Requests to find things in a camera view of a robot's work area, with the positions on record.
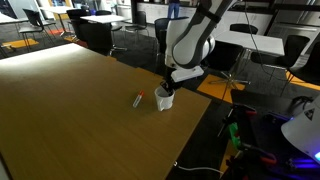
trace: black chair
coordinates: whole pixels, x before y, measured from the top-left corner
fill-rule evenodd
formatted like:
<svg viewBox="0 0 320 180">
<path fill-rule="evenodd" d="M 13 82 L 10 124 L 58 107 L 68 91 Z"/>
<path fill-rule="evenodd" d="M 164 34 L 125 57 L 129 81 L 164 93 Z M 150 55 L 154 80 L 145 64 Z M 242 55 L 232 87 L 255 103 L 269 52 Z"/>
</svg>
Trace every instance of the black chair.
<svg viewBox="0 0 320 180">
<path fill-rule="evenodd" d="M 23 11 L 27 15 L 29 22 L 32 25 L 32 26 L 27 26 L 27 27 L 21 27 L 19 30 L 19 33 L 22 34 L 23 40 L 27 46 L 28 52 L 30 52 L 30 44 L 29 44 L 28 37 L 27 37 L 28 33 L 32 33 L 32 34 L 33 33 L 43 33 L 42 39 L 43 39 L 44 45 L 45 45 L 44 36 L 47 36 L 47 38 L 50 40 L 50 42 L 54 45 L 54 42 L 52 41 L 51 37 L 49 36 L 47 31 L 45 31 L 45 29 L 44 29 L 39 12 L 29 10 L 29 9 L 23 9 Z"/>
<path fill-rule="evenodd" d="M 155 30 L 155 41 L 157 43 L 157 57 L 156 64 L 158 64 L 159 56 L 161 54 L 165 54 L 167 45 L 166 45 L 166 36 L 167 36 L 167 28 L 170 19 L 168 18 L 160 18 L 154 21 L 154 30 Z"/>
<path fill-rule="evenodd" d="M 252 52 L 251 61 L 273 68 L 269 79 L 270 81 L 275 69 L 287 70 L 296 63 L 301 52 L 309 41 L 310 39 L 305 36 L 289 35 L 284 46 L 284 56 L 272 56 L 261 53 L 259 54 L 258 52 Z"/>
<path fill-rule="evenodd" d="M 89 11 L 90 11 L 90 7 L 89 7 L 89 5 L 86 5 L 86 4 L 81 5 L 80 9 L 86 10 L 87 12 L 89 12 Z"/>
<path fill-rule="evenodd" d="M 106 10 L 98 10 L 96 11 L 96 16 L 102 16 L 102 15 L 111 15 L 111 11 L 106 11 Z M 112 38 L 113 42 L 115 43 L 115 38 L 114 38 L 114 32 L 119 31 L 122 29 L 122 26 L 119 26 L 117 23 L 111 23 L 111 32 L 112 32 Z"/>
<path fill-rule="evenodd" d="M 314 85 L 320 85 L 320 42 L 317 42 L 311 51 L 311 54 L 303 66 L 294 66 L 288 68 L 288 71 L 290 73 L 288 77 L 288 81 L 284 85 L 281 96 L 284 92 L 284 89 L 286 86 L 291 82 L 293 77 L 297 77 L 304 82 L 314 84 Z"/>
<path fill-rule="evenodd" d="M 226 83 L 226 87 L 222 96 L 222 100 L 226 94 L 227 88 L 232 86 L 238 89 L 236 82 L 244 82 L 235 80 L 237 60 L 243 52 L 243 47 L 237 44 L 230 44 L 225 42 L 216 41 L 213 51 L 205 58 L 205 62 L 210 69 L 220 71 L 224 76 L 224 80 L 211 81 L 210 84 Z"/>
<path fill-rule="evenodd" d="M 100 54 L 112 55 L 113 42 L 109 24 L 81 24 L 80 31 L 84 35 L 89 49 Z"/>
<path fill-rule="evenodd" d="M 67 14 L 70 19 L 69 24 L 72 25 L 73 31 L 75 33 L 75 36 L 72 38 L 72 41 L 78 41 L 78 40 L 85 41 L 85 38 L 83 37 L 83 35 L 80 32 L 79 26 L 80 26 L 80 24 L 88 23 L 88 21 L 83 20 L 80 17 L 81 16 L 89 16 L 90 14 L 88 14 L 88 12 L 83 9 L 70 9 L 70 10 L 67 10 Z"/>
<path fill-rule="evenodd" d="M 136 44 L 137 38 L 139 38 L 139 31 L 147 31 L 148 37 L 149 37 L 149 31 L 147 29 L 147 17 L 146 17 L 146 12 L 144 11 L 138 11 L 135 15 L 136 19 L 136 24 L 132 26 L 124 26 L 125 32 L 124 32 L 124 37 L 126 38 L 126 31 L 129 32 L 134 32 L 135 33 L 135 41 L 134 43 Z"/>
<path fill-rule="evenodd" d="M 237 32 L 243 32 L 243 33 L 252 33 L 252 34 L 257 34 L 258 33 L 258 28 L 256 28 L 253 25 L 248 25 L 248 24 L 231 24 L 230 25 L 230 31 L 237 31 Z"/>
</svg>

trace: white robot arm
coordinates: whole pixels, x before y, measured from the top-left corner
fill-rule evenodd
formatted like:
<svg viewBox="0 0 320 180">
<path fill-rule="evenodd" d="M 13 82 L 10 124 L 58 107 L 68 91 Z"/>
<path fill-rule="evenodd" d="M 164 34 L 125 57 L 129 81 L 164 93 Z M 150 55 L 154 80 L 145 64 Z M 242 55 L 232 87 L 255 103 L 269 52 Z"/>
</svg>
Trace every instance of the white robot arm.
<svg viewBox="0 0 320 180">
<path fill-rule="evenodd" d="M 179 82 L 203 74 L 199 64 L 215 44 L 210 34 L 233 1 L 200 0 L 191 19 L 180 18 L 169 22 L 165 59 L 167 72 L 162 84 L 168 92 L 179 88 Z"/>
</svg>

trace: table surface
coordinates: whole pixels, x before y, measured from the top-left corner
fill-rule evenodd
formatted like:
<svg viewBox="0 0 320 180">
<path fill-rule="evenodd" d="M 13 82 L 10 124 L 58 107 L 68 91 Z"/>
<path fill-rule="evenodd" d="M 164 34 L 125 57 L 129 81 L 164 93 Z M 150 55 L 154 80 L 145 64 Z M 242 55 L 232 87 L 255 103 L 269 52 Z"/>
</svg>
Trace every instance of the table surface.
<svg viewBox="0 0 320 180">
<path fill-rule="evenodd" d="M 161 81 L 76 44 L 0 61 L 0 152 L 13 179 L 165 179 L 210 99 L 181 88 L 160 112 Z"/>
<path fill-rule="evenodd" d="M 112 22 L 118 22 L 118 21 L 126 21 L 130 18 L 125 18 L 123 16 L 117 16 L 117 15 L 102 15 L 102 16 L 83 16 L 81 19 L 85 19 L 88 21 L 98 22 L 98 23 L 112 23 Z"/>
<path fill-rule="evenodd" d="M 280 38 L 252 35 L 259 52 L 273 55 L 284 55 L 283 42 Z M 239 44 L 244 48 L 256 51 L 251 35 L 235 31 L 226 31 L 215 37 L 217 41 Z"/>
<path fill-rule="evenodd" d="M 68 6 L 50 6 L 50 7 L 39 7 L 44 11 L 49 11 L 56 14 L 66 14 L 67 10 L 74 9 Z"/>
<path fill-rule="evenodd" d="M 22 20 L 14 19 L 10 16 L 7 16 L 5 14 L 0 13 L 0 24 L 11 24 L 11 23 L 18 23 L 21 22 Z"/>
</svg>

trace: electronic device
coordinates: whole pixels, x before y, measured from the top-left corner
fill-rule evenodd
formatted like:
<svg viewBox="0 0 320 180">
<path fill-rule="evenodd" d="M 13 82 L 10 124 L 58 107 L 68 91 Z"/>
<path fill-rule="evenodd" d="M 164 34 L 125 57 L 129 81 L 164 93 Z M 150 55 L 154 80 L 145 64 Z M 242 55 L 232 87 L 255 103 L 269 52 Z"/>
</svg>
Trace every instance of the electronic device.
<svg viewBox="0 0 320 180">
<path fill-rule="evenodd" d="M 201 0 L 190 18 L 169 22 L 166 37 L 166 75 L 162 87 L 172 93 L 182 81 L 202 75 L 200 62 L 213 50 L 212 30 L 235 0 Z"/>
<path fill-rule="evenodd" d="M 320 164 L 320 96 L 281 126 L 284 137 Z"/>
</svg>

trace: cable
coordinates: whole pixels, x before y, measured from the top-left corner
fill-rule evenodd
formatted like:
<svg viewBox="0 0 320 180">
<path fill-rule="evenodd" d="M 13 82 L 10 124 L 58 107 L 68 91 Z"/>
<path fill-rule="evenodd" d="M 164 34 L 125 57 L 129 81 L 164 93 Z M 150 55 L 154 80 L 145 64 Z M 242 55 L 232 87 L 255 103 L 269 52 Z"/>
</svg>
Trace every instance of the cable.
<svg viewBox="0 0 320 180">
<path fill-rule="evenodd" d="M 276 78 L 277 80 L 288 81 L 287 79 L 281 79 L 281 78 L 275 77 L 273 74 L 268 73 L 268 72 L 264 69 L 263 60 L 262 60 L 262 57 L 261 57 L 261 53 L 260 53 L 260 51 L 259 51 L 259 49 L 258 49 L 258 47 L 257 47 L 257 44 L 256 44 L 256 42 L 255 42 L 255 40 L 254 40 L 254 38 L 253 38 L 253 35 L 252 35 L 252 30 L 251 30 L 251 27 L 250 27 L 250 21 L 249 21 L 248 14 L 247 14 L 247 1 L 244 1 L 244 13 L 245 13 L 245 16 L 246 16 L 246 19 L 247 19 L 247 23 L 248 23 L 248 26 L 249 26 L 249 31 L 250 31 L 251 39 L 252 39 L 253 44 L 254 44 L 254 46 L 255 46 L 255 48 L 256 48 L 256 51 L 257 51 L 257 53 L 258 53 L 258 55 L 259 55 L 260 65 L 261 65 L 261 68 L 262 68 L 263 72 L 266 73 L 266 74 L 268 74 L 268 75 L 270 75 L 271 77 Z"/>
<path fill-rule="evenodd" d="M 177 167 L 177 168 L 179 168 L 179 169 L 185 170 L 185 171 L 210 170 L 210 171 L 214 171 L 214 172 L 217 172 L 217 173 L 220 173 L 220 174 L 223 174 L 223 173 L 224 173 L 224 172 L 222 172 L 222 171 L 219 171 L 219 170 L 214 169 L 214 168 L 211 168 L 211 167 L 185 168 L 185 167 L 179 166 L 177 162 L 174 163 L 174 166 Z"/>
</svg>

